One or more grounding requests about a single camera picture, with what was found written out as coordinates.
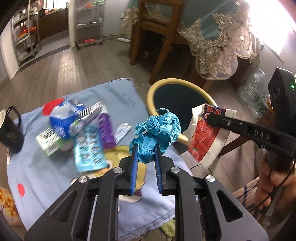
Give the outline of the person's right hand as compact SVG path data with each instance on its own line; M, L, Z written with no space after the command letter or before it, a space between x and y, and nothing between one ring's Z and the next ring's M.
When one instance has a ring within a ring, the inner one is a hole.
M269 194L275 187L278 187L285 180L287 173L270 171L270 166L265 155L259 167L259 179L257 182L254 202L259 210L268 207L271 203ZM285 187L281 198L276 204L277 209L283 209L286 205L295 201L295 168L288 176L287 180L282 184Z

